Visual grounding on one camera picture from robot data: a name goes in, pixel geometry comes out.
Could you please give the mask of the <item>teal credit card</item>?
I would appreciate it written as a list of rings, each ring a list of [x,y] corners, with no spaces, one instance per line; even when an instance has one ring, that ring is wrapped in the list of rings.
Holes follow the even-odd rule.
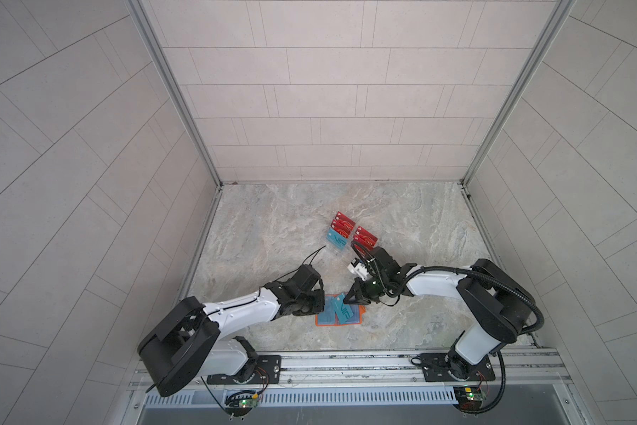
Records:
[[[338,325],[357,324],[360,321],[359,306],[344,303],[344,295],[340,294],[332,299],[332,308],[337,316]]]
[[[334,326],[337,321],[337,316],[331,305],[326,305],[324,311],[316,315],[316,325],[322,326]]]

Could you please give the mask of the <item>orange card holder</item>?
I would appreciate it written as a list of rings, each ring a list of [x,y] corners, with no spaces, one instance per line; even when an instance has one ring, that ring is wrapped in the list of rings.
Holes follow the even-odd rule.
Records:
[[[365,307],[344,304],[344,298],[344,293],[325,295],[324,310],[315,316],[315,325],[337,327],[361,324],[366,312]]]

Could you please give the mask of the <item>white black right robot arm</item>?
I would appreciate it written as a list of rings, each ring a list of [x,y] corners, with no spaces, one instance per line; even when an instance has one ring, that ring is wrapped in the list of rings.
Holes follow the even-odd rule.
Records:
[[[344,302],[381,303],[384,297],[449,297],[465,302],[475,323],[461,334],[444,359],[433,368],[464,381],[490,353],[518,337],[541,329],[544,315],[533,296],[488,259],[467,268],[415,263],[399,265],[382,247],[351,244],[357,258],[348,267],[355,281]]]

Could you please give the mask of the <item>red card stack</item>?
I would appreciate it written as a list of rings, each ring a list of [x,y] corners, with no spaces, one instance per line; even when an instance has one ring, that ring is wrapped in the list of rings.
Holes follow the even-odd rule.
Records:
[[[352,219],[348,218],[348,216],[342,212],[337,212],[332,219],[331,229],[346,239],[350,239],[355,228],[355,221],[352,221]]]
[[[353,239],[367,247],[369,250],[374,248],[377,245],[378,238],[375,237],[372,233],[367,231],[365,228],[358,226],[355,230],[355,234]]]

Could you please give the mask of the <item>teal card left stack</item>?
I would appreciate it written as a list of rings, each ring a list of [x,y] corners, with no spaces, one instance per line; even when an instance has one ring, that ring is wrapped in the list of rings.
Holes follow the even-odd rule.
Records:
[[[326,240],[330,246],[338,251],[342,251],[348,244],[348,237],[343,237],[338,231],[329,228],[326,234]]]

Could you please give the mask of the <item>red card left stack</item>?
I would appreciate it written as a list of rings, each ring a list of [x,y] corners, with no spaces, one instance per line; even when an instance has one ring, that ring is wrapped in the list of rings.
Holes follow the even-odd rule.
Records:
[[[350,239],[355,228],[355,221],[352,221],[352,219],[348,218],[348,216],[342,212],[337,212],[332,219],[331,229],[346,239]]]

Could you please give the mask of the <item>vent grille strip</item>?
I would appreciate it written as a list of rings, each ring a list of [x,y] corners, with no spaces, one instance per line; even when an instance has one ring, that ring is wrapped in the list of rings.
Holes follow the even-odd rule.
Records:
[[[375,388],[283,388],[270,389],[262,396],[261,407],[346,407],[346,406],[422,406],[456,405],[451,387],[375,387]],[[147,408],[216,408],[208,391],[181,391],[169,398],[149,393]]]

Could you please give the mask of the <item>left circuit board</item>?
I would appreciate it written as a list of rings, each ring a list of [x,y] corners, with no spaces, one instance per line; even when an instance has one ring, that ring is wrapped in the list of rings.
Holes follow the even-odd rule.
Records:
[[[238,391],[226,398],[224,408],[233,417],[243,417],[259,405],[260,399],[259,391]]]

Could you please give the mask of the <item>circuit board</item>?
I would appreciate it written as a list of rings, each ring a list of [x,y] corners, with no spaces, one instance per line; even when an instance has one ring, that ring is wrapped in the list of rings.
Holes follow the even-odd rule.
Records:
[[[233,417],[243,417],[259,405],[260,399],[259,391],[238,391],[226,398],[224,408]]]
[[[486,393],[478,386],[456,386],[453,388],[453,391],[457,401],[455,407],[457,410],[463,412],[467,411],[472,413],[481,409],[487,399]]]

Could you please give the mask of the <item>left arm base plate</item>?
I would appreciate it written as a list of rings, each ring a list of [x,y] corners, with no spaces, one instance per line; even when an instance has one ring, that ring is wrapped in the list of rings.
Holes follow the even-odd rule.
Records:
[[[254,361],[247,361],[234,375],[209,375],[209,385],[262,385],[277,384],[282,357],[279,355],[261,355]]]

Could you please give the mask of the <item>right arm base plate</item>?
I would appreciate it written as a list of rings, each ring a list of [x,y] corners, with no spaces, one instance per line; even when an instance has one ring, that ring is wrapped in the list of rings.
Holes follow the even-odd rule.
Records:
[[[479,382],[495,380],[495,370],[485,356],[480,363],[472,365],[462,357],[445,353],[421,353],[410,359],[413,366],[422,369],[425,381],[435,382]]]

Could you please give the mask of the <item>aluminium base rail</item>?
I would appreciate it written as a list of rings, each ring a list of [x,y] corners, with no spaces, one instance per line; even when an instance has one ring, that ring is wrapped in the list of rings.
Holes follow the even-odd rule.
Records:
[[[427,371],[411,363],[421,351],[278,352],[270,389],[312,387],[460,386],[450,375],[426,381]],[[502,349],[508,384],[570,384],[573,379],[556,349]]]

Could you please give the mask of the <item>aluminium corner post right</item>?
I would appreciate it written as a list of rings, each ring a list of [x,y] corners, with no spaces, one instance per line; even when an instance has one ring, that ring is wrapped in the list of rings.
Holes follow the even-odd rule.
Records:
[[[474,160],[470,164],[467,173],[460,181],[464,189],[469,188],[473,178],[477,175],[482,162],[486,159],[488,152],[500,135],[505,123],[518,104],[518,101],[520,101],[523,96],[525,89],[533,79],[539,65],[543,62],[550,46],[552,46],[567,17],[569,16],[573,5],[575,5],[574,0],[560,0],[555,4],[550,17],[548,17],[543,30],[537,38],[534,47],[531,49],[525,64],[518,74],[518,78],[511,87],[511,90],[502,104],[499,113],[496,115],[482,144],[479,146],[479,150],[477,151]]]

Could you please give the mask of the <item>aluminium corner post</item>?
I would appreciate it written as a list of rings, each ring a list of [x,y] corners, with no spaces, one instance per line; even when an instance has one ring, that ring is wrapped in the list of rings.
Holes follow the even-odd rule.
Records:
[[[500,135],[505,123],[518,104],[518,101],[520,101],[523,96],[525,89],[533,79],[539,65],[543,62],[550,46],[552,46],[567,17],[569,16],[573,5],[575,5],[574,0],[560,0],[555,4],[550,17],[548,17],[543,30],[537,38],[534,47],[531,49],[525,64],[518,74],[518,78],[511,87],[511,90],[502,104],[499,113],[496,115],[482,144],[479,146],[479,150],[477,151],[474,160],[470,164],[467,173],[460,181],[464,189],[469,188],[473,178],[477,175],[482,162],[486,159],[488,152]]]
[[[155,67],[157,68],[157,74],[161,78],[165,85],[168,94],[175,106],[175,109],[180,117],[180,120],[185,125],[186,131],[189,136],[192,137],[195,146],[203,158],[205,166],[210,173],[213,181],[217,185],[217,189],[221,191],[224,184],[216,170],[210,154],[207,152],[206,144],[201,137],[201,133],[195,124],[194,117],[189,111],[186,99],[178,86],[178,82],[171,70],[168,58],[166,57],[162,46],[157,38],[157,33],[153,29],[146,8],[139,0],[126,1],[128,11],[132,17],[132,20],[140,33],[141,39],[146,44],[148,53],[151,56]]]

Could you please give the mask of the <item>aluminium corner post left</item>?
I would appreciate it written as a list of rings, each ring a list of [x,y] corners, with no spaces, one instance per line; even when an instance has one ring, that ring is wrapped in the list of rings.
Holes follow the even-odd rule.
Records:
[[[189,136],[192,137],[195,146],[203,158],[205,166],[210,173],[213,181],[217,185],[217,189],[221,191],[224,184],[216,170],[210,154],[207,152],[206,144],[201,137],[201,133],[195,124],[194,117],[189,111],[186,99],[178,86],[178,82],[171,70],[168,58],[166,57],[162,46],[157,38],[157,33],[153,29],[146,8],[139,0],[126,1],[128,11],[132,17],[132,20],[140,33],[141,39],[146,44],[148,53],[151,56],[155,67],[157,68],[157,74],[161,78],[165,85],[168,94],[175,106],[175,109],[180,117],[180,120],[185,125],[186,131]]]

